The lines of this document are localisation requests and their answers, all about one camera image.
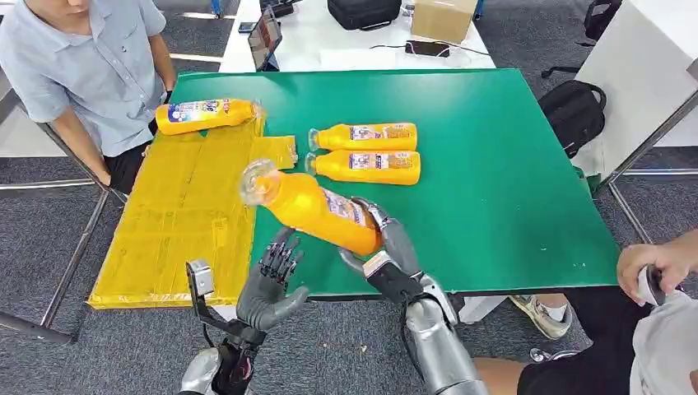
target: green tabletop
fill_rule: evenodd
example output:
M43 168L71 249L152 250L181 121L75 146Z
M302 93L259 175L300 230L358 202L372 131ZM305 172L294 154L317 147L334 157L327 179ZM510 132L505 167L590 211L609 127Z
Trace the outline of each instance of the green tabletop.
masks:
M259 100L266 136L295 135L297 171L311 128L417 125L417 185L318 180L398 218L421 267L446 291L616 283L616 243L518 70L205 73L182 76L172 101L222 97ZM279 226L257 210L252 263ZM375 293L331 244L302 235L301 246L291 289L305 283L315 296Z

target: shoe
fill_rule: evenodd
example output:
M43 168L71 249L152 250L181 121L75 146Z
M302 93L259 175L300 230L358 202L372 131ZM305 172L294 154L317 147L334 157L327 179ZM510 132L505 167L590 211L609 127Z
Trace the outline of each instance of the shoe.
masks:
M560 323L547 315L547 311L535 295L511 295L509 299L531 318L536 328L548 339L557 340L563 337L572 325L572 306L569 303L565 309L565 317Z

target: bottle label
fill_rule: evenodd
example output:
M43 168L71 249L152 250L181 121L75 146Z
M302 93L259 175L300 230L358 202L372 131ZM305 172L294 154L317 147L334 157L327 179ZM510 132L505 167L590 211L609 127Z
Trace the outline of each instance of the bottle label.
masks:
M372 138L410 137L407 123L391 123L376 130L375 125L356 125L351 127L352 140L370 140Z
M170 122L192 122L212 119L223 110L228 114L230 111L230 100L206 100L170 105L167 109L167 118Z
M412 167L412 159L409 152L390 154L355 152L349 155L349 168L355 170L409 169L410 167Z
M321 188L325 195L325 201L328 204L328 210L335 216L353 221L357 225L366 226L366 217L364 210L358 204L352 202L346 197L330 192L325 188Z

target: yellow bottle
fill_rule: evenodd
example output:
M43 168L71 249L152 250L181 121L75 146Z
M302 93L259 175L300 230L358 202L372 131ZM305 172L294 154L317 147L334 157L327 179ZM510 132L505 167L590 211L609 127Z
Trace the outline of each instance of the yellow bottle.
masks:
M329 129L310 129L310 150L353 151L415 151L414 123L379 123L376 125L345 125Z
M268 160L244 170L240 196L248 205L263 205L284 225L360 255L381 244L373 217L346 197L320 188L312 175L285 174Z
M332 151L305 157L305 172L353 183L414 185L421 162L414 151Z
M155 119L160 131L170 135L237 126L257 117L258 113L258 106L251 101L219 99L161 105L155 111Z

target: black bag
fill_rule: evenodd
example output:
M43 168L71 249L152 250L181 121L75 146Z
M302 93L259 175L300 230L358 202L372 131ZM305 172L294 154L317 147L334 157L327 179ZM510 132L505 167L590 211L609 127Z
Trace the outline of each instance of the black bag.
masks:
M400 14L402 0L328 0L329 13L346 30L373 30Z
M584 32L587 37L598 41L621 7L622 0L594 0L589 5L587 16L584 18Z
M598 86L586 82L563 82L546 93L538 104L570 159L598 136L606 124L603 116L606 94Z

